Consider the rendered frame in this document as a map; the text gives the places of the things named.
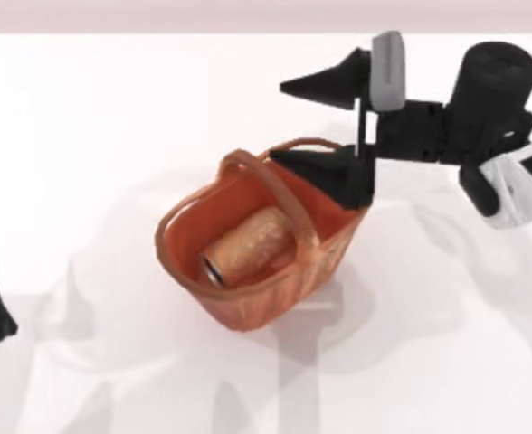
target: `brown cylinder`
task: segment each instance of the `brown cylinder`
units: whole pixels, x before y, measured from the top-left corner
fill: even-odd
[[[273,206],[263,208],[207,249],[202,266],[217,287],[232,288],[267,267],[293,241],[286,215]]]

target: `orange basket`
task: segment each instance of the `orange basket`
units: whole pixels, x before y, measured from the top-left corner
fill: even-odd
[[[272,149],[341,145],[299,138]],[[249,331],[267,325],[324,284],[342,260],[368,208],[345,211],[310,183],[259,156],[236,150],[221,162],[212,184],[186,197],[161,220],[157,258],[164,269],[222,325]],[[289,218],[295,249],[283,267],[234,289],[204,279],[201,253],[251,214],[278,206]]]

